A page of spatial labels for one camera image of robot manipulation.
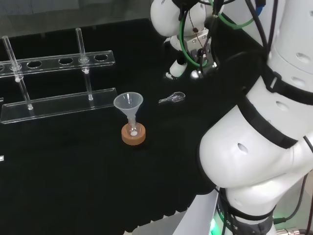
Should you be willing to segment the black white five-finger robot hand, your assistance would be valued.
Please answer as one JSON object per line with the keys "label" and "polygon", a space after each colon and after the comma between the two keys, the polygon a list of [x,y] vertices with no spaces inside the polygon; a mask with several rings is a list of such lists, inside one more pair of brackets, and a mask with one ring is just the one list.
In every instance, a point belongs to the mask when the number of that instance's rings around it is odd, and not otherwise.
{"label": "black white five-finger robot hand", "polygon": [[[191,59],[193,59],[196,63],[200,62],[200,49],[204,46],[206,42],[208,29],[204,29],[197,34],[191,36],[184,36],[184,46],[187,54]],[[177,56],[174,63],[171,65],[169,70],[165,73],[164,77],[169,80],[176,80],[180,78],[188,65],[192,63],[185,57],[182,49],[180,47],[180,41],[178,36],[172,36],[166,38],[163,43],[165,46],[171,46],[176,50]],[[204,78],[210,71],[214,70],[217,67],[216,62],[213,60],[211,54],[211,46],[207,44],[205,47],[205,53],[202,56],[202,61],[205,63],[202,66],[202,69],[196,68],[191,72],[192,79],[200,79]]]}

